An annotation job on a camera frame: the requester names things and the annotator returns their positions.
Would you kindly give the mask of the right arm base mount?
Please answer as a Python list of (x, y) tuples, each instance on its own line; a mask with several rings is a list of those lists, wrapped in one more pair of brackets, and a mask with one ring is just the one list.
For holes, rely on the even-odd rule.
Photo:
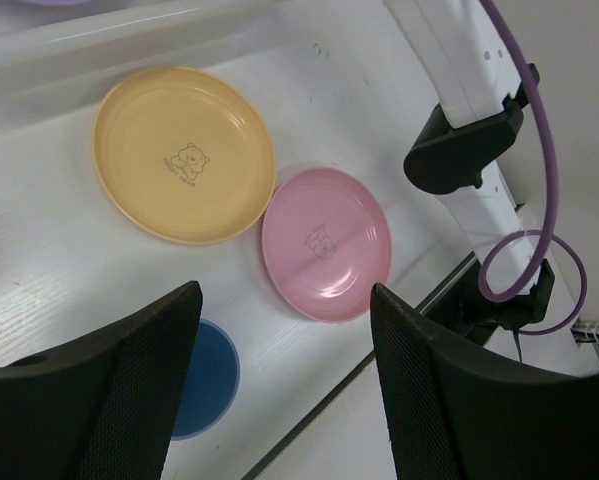
[(428, 294), (416, 307), (423, 316), (484, 346), (495, 330), (504, 326), (523, 327), (537, 319), (537, 285), (527, 295), (502, 303), (485, 299), (478, 286), (480, 263), (474, 253)]

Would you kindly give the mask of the blue plastic cup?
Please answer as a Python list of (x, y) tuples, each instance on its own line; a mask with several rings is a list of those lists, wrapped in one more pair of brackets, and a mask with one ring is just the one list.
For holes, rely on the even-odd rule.
[(172, 430), (173, 441), (211, 429), (230, 409), (240, 383), (240, 359), (228, 334), (201, 319)]

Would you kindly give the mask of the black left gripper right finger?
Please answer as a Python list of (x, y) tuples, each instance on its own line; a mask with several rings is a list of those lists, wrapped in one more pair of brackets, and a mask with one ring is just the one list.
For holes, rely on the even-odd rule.
[(382, 284), (371, 330), (400, 479), (599, 479), (599, 374), (493, 353)]

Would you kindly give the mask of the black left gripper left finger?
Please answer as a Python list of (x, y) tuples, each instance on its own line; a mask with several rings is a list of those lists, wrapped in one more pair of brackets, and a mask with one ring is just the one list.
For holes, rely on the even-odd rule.
[(202, 310), (190, 281), (0, 367), (0, 479), (158, 479)]

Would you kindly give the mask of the pink plastic plate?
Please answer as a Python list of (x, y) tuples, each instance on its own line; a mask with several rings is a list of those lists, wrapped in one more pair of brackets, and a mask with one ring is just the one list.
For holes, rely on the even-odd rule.
[(392, 261), (378, 201), (356, 178), (327, 167), (304, 170), (277, 189), (263, 218), (261, 247), (278, 294), (323, 322), (363, 315)]

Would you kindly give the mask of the yellow plastic plate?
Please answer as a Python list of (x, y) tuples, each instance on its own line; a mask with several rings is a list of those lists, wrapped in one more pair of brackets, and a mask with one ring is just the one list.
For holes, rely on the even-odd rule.
[(181, 244), (240, 235), (262, 217), (276, 184), (260, 114), (231, 85), (190, 67), (153, 67), (115, 85), (94, 120), (92, 158), (129, 220)]

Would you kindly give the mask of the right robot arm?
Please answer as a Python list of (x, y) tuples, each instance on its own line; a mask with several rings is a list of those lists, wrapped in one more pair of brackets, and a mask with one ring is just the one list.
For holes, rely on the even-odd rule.
[[(514, 335), (541, 322), (554, 275), (534, 264), (498, 159), (515, 143), (528, 103), (522, 78), (495, 23), (479, 1), (388, 1), (386, 7), (436, 90), (438, 101), (404, 160), (416, 188), (450, 212), (481, 269), (460, 283), (455, 304), (464, 322), (497, 325)], [(506, 301), (492, 301), (534, 265)]]

